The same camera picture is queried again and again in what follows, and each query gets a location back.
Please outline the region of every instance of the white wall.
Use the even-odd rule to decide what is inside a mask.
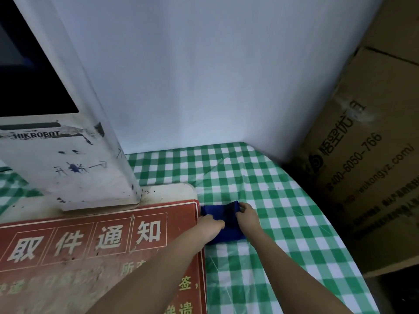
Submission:
[[[52,0],[125,153],[305,136],[382,0]]]

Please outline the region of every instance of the phone number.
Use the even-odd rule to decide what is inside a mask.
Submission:
[[[364,142],[361,143],[361,146],[364,147],[360,152],[354,152],[353,155],[349,157],[349,159],[342,165],[343,172],[336,172],[329,183],[326,184],[326,188],[330,191],[333,191],[334,185],[339,184],[345,178],[346,173],[352,172],[352,170],[363,160],[363,154],[365,152],[371,151],[371,148],[375,147],[383,138],[373,132],[371,133],[370,137],[367,137]]]

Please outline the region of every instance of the forearm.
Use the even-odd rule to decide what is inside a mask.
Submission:
[[[249,241],[256,249],[269,282],[285,314],[350,314],[327,288],[296,264],[263,231]]]
[[[149,262],[122,279],[87,314],[163,313],[193,256],[203,246],[196,227],[184,232]]]

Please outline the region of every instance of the hand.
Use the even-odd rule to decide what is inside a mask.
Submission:
[[[223,220],[214,220],[212,215],[205,215],[196,221],[196,229],[200,232],[200,236],[205,241],[204,244],[210,242],[225,226]]]
[[[242,209],[241,212],[238,211],[236,213],[238,225],[240,226],[241,231],[250,241],[252,235],[263,232],[261,223],[259,221],[259,216],[253,207],[250,206],[250,204],[239,203],[239,205]]]

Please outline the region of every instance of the tablecloth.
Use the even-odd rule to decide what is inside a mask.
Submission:
[[[318,206],[253,147],[225,143],[128,154],[127,159],[141,186],[184,182],[196,188],[201,205],[248,202],[269,236],[351,311],[378,313],[358,267]],[[14,171],[0,173],[0,213],[21,197],[37,195]],[[209,314],[282,313],[247,241],[206,247],[205,264]]]

